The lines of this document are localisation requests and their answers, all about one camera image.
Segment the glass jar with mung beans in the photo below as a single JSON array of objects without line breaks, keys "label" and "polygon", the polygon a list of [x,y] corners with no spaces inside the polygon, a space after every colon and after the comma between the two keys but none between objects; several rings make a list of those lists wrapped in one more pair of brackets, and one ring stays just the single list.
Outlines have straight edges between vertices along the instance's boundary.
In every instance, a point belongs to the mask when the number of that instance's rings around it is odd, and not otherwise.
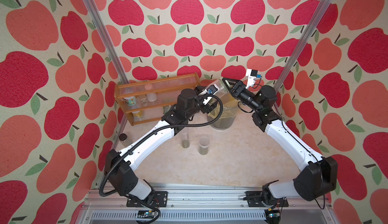
[{"label": "glass jar with mung beans", "polygon": [[222,80],[217,79],[213,81],[213,84],[218,88],[215,95],[221,99],[224,107],[232,108],[237,106],[237,100],[230,94]]}]

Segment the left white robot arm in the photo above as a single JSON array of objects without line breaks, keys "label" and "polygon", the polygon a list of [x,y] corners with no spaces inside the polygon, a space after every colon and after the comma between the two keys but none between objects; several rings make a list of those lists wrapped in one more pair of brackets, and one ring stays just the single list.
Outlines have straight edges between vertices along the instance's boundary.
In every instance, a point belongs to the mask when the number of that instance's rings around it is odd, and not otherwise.
[{"label": "left white robot arm", "polygon": [[107,154],[106,173],[99,188],[99,195],[107,197],[117,193],[137,199],[138,202],[151,204],[155,191],[148,182],[136,176],[135,170],[162,143],[185,128],[197,127],[196,124],[189,123],[195,114],[209,113],[216,106],[222,106],[220,91],[220,87],[215,84],[182,90],[177,103],[147,134],[129,147],[120,151],[111,150]]}]

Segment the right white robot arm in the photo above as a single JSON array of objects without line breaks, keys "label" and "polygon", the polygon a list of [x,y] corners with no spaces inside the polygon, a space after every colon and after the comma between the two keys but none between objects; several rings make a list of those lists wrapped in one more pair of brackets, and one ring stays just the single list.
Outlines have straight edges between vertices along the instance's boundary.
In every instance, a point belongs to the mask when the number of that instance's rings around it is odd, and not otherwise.
[{"label": "right white robot arm", "polygon": [[332,157],[324,157],[294,134],[273,110],[276,91],[264,85],[256,93],[248,90],[241,80],[223,78],[233,98],[252,109],[253,122],[272,137],[293,159],[299,175],[290,181],[273,181],[262,187],[261,200],[270,206],[284,197],[301,197],[312,201],[336,188],[338,164]]}]

